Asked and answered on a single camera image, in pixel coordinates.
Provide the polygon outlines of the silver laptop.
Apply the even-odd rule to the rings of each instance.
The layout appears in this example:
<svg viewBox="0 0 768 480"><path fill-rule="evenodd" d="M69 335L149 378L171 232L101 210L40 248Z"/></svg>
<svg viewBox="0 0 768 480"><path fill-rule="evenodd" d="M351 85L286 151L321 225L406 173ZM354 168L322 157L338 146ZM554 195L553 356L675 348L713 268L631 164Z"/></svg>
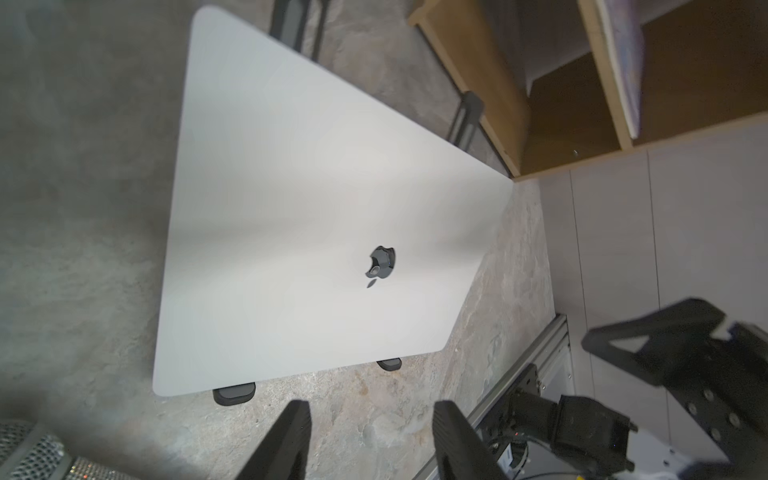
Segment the silver laptop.
<svg viewBox="0 0 768 480"><path fill-rule="evenodd" d="M215 6L191 23L152 387L445 347L512 181Z"/></svg>

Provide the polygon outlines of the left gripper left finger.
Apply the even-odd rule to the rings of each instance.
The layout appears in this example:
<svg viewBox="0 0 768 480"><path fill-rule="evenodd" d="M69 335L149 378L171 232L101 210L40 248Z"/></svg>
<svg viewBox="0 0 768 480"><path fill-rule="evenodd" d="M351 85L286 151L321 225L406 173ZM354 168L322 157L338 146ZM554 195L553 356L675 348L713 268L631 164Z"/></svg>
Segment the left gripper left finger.
<svg viewBox="0 0 768 480"><path fill-rule="evenodd" d="M290 401L236 479L304 479L311 433L312 419L309 402Z"/></svg>

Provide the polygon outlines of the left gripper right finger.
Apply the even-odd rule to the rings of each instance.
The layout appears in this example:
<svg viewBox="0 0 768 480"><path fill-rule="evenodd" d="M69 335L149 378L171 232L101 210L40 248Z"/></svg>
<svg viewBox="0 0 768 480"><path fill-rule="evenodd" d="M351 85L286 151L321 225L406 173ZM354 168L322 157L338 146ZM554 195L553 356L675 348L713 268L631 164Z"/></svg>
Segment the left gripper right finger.
<svg viewBox="0 0 768 480"><path fill-rule="evenodd" d="M435 403L432 432L440 479L507 478L454 402L443 400Z"/></svg>

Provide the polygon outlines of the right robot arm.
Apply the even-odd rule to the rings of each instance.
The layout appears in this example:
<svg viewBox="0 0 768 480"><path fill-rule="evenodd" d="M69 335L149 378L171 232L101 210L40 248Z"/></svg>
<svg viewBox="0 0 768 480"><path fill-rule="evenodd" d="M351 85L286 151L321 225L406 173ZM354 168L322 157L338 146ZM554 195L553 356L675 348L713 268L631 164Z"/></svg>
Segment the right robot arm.
<svg viewBox="0 0 768 480"><path fill-rule="evenodd" d="M714 441L724 459L696 460L681 479L767 476L767 333L735 322L728 338L712 333L725 313L688 298L644 317L592 329L583 348L654 387L664 388ZM630 418L587 397L542 398L522 384L502 397L480 430L492 452L535 439L590 479L636 473Z"/></svg>

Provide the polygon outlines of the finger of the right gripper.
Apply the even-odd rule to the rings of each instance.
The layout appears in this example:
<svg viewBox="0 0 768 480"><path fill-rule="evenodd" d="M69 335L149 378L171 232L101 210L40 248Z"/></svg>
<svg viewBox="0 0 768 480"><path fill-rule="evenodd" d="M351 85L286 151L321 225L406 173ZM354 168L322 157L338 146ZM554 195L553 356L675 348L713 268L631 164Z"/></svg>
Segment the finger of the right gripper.
<svg viewBox="0 0 768 480"><path fill-rule="evenodd" d="M715 387L735 385L735 367L712 333L726 314L688 298L634 320L589 330L585 351L657 387L680 387L697 378Z"/></svg>

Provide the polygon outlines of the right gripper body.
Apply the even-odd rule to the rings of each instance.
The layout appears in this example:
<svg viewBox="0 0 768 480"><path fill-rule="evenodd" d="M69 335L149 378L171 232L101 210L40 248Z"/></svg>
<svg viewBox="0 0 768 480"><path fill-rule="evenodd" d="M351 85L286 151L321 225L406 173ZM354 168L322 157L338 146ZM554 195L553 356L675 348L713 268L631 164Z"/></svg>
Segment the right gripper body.
<svg viewBox="0 0 768 480"><path fill-rule="evenodd" d="M711 338L666 386L726 456L695 460L680 479L767 477L767 332L734 323Z"/></svg>

